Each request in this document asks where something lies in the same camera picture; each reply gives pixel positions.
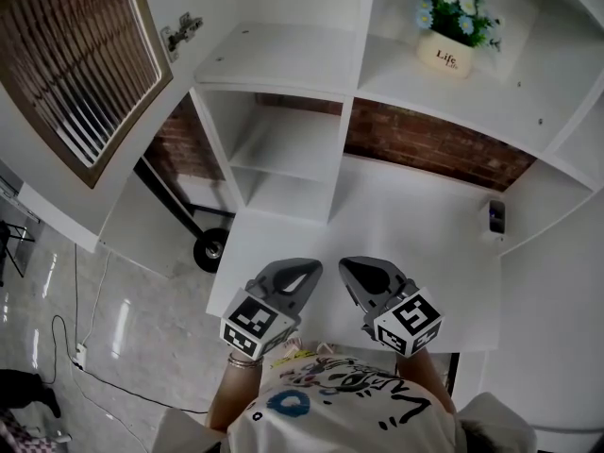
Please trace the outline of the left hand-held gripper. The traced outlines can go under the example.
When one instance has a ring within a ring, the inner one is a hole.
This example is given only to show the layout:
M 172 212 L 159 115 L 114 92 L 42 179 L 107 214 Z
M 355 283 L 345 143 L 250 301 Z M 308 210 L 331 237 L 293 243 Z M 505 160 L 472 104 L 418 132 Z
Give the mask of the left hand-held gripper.
M 261 359 L 297 330 L 322 274 L 316 259 L 269 263 L 235 294 L 221 317 L 220 338 L 250 360 Z

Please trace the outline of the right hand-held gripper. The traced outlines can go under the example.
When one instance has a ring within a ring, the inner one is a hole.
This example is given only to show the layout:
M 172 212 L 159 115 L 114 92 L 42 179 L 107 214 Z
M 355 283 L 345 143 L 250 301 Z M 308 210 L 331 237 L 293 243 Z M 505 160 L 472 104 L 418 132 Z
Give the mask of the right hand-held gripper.
M 410 358 L 438 336 L 445 317 L 428 289 L 419 288 L 413 280 L 379 305 L 380 296 L 395 293 L 406 280 L 393 263 L 347 257 L 338 267 L 355 304 L 369 310 L 363 317 L 363 329 L 374 341 Z

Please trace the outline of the person's left forearm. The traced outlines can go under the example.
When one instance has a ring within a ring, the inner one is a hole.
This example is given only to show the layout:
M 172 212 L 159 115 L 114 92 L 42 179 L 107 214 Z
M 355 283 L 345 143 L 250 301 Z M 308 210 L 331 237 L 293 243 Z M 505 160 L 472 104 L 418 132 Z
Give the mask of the person's left forearm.
M 226 369 L 213 398 L 205 426 L 226 432 L 259 395 L 262 359 L 250 360 L 238 351 L 229 354 Z

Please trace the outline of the person's right forearm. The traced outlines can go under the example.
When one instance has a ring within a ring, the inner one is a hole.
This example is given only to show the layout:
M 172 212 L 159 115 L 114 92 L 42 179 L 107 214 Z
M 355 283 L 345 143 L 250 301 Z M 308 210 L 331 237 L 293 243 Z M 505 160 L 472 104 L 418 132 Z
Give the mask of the person's right forearm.
M 409 358 L 397 354 L 396 368 L 398 374 L 403 379 L 422 386 L 435 396 L 447 412 L 451 414 L 456 412 L 451 395 L 444 386 L 434 363 L 425 348 L 419 350 Z

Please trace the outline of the white desk with hutch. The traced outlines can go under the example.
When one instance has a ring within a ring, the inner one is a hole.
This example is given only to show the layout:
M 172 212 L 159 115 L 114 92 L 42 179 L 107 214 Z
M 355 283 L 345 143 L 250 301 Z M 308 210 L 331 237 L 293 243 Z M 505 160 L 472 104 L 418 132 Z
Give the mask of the white desk with hutch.
M 221 315 L 268 262 L 308 257 L 324 273 L 302 313 L 313 338 L 360 347 L 345 256 L 389 260 L 445 313 L 436 352 L 497 346 L 501 260 L 604 189 L 604 0 L 485 0 L 499 51 L 467 78 L 415 54 L 416 0 L 218 0 L 226 30 L 192 99 L 236 216 L 207 311 Z M 355 103 L 403 108 L 534 157 L 498 193 L 347 155 Z M 503 235 L 487 204 L 506 206 Z

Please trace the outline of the small grey desk device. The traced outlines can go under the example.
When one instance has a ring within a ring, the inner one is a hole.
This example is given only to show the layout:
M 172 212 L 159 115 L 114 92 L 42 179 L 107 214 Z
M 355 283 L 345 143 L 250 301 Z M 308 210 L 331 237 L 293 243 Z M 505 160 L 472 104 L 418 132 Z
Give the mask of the small grey desk device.
M 506 206 L 502 201 L 490 200 L 487 204 L 488 230 L 503 235 L 506 229 Z

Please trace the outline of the metal door hinge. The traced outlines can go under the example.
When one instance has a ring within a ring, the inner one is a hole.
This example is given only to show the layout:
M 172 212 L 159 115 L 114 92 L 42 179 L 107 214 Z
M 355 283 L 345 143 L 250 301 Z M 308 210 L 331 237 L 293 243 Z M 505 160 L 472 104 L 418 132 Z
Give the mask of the metal door hinge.
M 180 16 L 177 30 L 166 26 L 159 32 L 170 62 L 175 62 L 178 59 L 178 47 L 180 44 L 182 42 L 189 42 L 203 24 L 202 17 L 192 17 L 189 12 L 186 12 Z

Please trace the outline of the black coat rack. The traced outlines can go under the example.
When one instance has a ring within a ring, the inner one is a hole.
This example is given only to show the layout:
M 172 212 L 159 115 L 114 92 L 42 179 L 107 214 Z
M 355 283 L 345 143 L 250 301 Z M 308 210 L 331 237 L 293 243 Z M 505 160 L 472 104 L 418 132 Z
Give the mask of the black coat rack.
M 137 161 L 134 172 L 162 205 L 195 237 L 193 258 L 197 266 L 207 273 L 216 274 L 225 253 L 229 231 L 223 226 L 202 229 L 145 157 Z

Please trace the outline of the person's printed white shirt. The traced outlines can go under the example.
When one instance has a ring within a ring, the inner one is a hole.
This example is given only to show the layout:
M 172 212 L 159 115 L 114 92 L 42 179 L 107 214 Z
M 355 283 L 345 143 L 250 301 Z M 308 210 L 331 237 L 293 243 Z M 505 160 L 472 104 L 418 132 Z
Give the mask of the person's printed white shirt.
M 451 414 L 397 368 L 316 350 L 262 366 L 226 432 L 205 422 L 168 410 L 151 453 L 537 453 L 534 429 L 492 394 Z

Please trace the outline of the potted flower plant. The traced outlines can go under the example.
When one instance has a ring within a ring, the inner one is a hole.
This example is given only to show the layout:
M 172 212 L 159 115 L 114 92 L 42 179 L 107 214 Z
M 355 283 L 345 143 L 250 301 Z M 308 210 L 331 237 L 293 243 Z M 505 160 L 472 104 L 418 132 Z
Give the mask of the potted flower plant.
M 416 56 L 450 76 L 470 75 L 477 48 L 501 48 L 497 32 L 503 19 L 489 12 L 484 0 L 418 0 L 415 22 Z

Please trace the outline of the black metal folding stand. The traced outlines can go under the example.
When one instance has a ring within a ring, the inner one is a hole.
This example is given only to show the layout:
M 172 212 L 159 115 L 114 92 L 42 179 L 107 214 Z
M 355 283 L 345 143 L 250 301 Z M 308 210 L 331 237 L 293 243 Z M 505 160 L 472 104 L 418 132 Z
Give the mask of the black metal folding stand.
M 17 226 L 0 220 L 0 287 L 4 286 L 4 271 L 9 261 L 21 278 L 25 277 L 25 266 L 17 261 L 17 252 L 23 246 L 35 243 L 36 239 L 25 226 Z

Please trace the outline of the pink checkered cloth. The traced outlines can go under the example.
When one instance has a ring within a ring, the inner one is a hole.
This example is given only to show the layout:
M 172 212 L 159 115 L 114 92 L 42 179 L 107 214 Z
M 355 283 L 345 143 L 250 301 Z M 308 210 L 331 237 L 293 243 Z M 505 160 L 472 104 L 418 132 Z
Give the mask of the pink checkered cloth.
M 0 410 L 0 453 L 56 453 L 56 447 L 31 436 L 10 411 Z

